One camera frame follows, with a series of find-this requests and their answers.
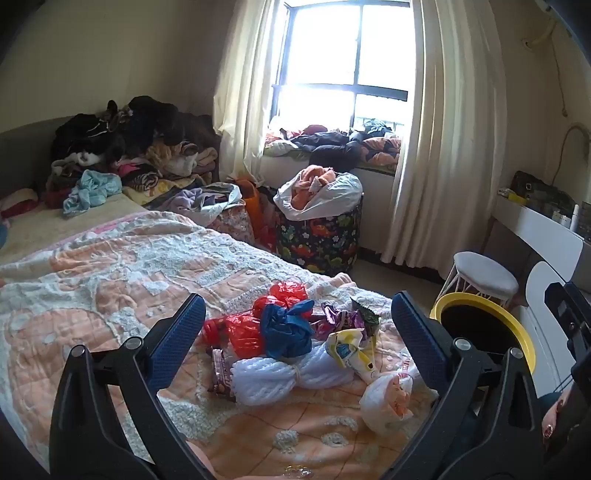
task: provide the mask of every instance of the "bedspread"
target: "bedspread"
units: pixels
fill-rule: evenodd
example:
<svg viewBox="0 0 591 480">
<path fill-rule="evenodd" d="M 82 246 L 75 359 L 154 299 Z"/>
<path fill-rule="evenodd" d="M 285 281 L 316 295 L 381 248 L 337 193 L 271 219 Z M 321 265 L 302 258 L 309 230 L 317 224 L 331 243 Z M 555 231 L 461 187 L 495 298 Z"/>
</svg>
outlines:
<svg viewBox="0 0 591 480">
<path fill-rule="evenodd" d="M 401 363 L 404 344 L 385 297 L 357 288 L 345 274 L 313 274 L 183 216 L 150 212 L 0 268 L 0 408 L 47 467 L 53 401 L 73 345 L 113 349 L 144 336 L 192 292 L 204 298 L 209 318 L 243 311 L 281 280 L 304 283 L 314 300 L 347 307 L 354 297 L 374 310 L 382 319 L 377 367 Z M 264 408 L 214 397 L 210 382 L 211 360 L 197 341 L 158 396 L 179 431 L 228 478 L 297 473 L 301 465 L 315 478 L 377 479 L 433 399 L 426 387 L 416 388 L 414 421 L 378 438 L 359 414 L 365 388 L 359 379 L 320 391 L 296 387 L 287 401 Z M 120 391 L 111 392 L 134 452 L 147 458 Z"/>
</svg>

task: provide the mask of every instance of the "stool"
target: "stool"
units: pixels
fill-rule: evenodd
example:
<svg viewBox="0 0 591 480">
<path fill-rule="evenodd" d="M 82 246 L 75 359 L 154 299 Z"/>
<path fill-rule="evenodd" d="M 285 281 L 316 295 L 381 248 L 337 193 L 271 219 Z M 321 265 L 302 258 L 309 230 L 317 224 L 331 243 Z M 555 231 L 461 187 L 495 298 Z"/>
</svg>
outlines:
<svg viewBox="0 0 591 480">
<path fill-rule="evenodd" d="M 517 293 L 519 285 L 511 272 L 488 257 L 474 252 L 458 252 L 453 256 L 453 262 L 437 300 L 450 291 L 465 291 L 505 308 Z"/>
</svg>

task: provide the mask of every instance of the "light blue cloth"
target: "light blue cloth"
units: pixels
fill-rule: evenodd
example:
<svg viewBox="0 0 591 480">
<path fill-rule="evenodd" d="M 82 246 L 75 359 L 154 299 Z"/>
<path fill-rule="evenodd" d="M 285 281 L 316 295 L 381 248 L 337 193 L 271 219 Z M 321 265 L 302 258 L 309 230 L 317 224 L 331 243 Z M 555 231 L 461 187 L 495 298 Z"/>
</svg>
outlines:
<svg viewBox="0 0 591 480">
<path fill-rule="evenodd" d="M 73 217 L 98 207 L 107 197 L 121 193 L 121 178 L 114 173 L 85 170 L 70 196 L 64 200 L 64 215 Z"/>
</svg>

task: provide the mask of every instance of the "white plastic bag with food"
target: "white plastic bag with food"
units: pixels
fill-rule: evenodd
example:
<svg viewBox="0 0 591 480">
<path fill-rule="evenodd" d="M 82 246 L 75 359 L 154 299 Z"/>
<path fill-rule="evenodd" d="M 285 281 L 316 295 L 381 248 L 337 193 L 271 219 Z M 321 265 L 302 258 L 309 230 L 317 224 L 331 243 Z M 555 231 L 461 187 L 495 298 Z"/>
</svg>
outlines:
<svg viewBox="0 0 591 480">
<path fill-rule="evenodd" d="M 359 405 L 365 424 L 375 433 L 390 436 L 413 417 L 408 405 L 413 378 L 398 371 L 382 375 L 368 385 Z"/>
</svg>

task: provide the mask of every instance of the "floor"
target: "floor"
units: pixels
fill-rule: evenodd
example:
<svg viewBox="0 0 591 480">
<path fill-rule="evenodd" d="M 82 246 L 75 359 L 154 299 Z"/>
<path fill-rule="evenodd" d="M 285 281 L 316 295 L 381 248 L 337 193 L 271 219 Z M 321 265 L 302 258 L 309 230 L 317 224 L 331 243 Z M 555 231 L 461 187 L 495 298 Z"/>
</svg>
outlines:
<svg viewBox="0 0 591 480">
<path fill-rule="evenodd" d="M 349 275 L 359 288 L 376 291 L 385 297 L 391 298 L 399 291 L 407 290 L 427 315 L 441 290 L 441 285 L 436 283 L 364 260 L 357 260 Z"/>
</svg>

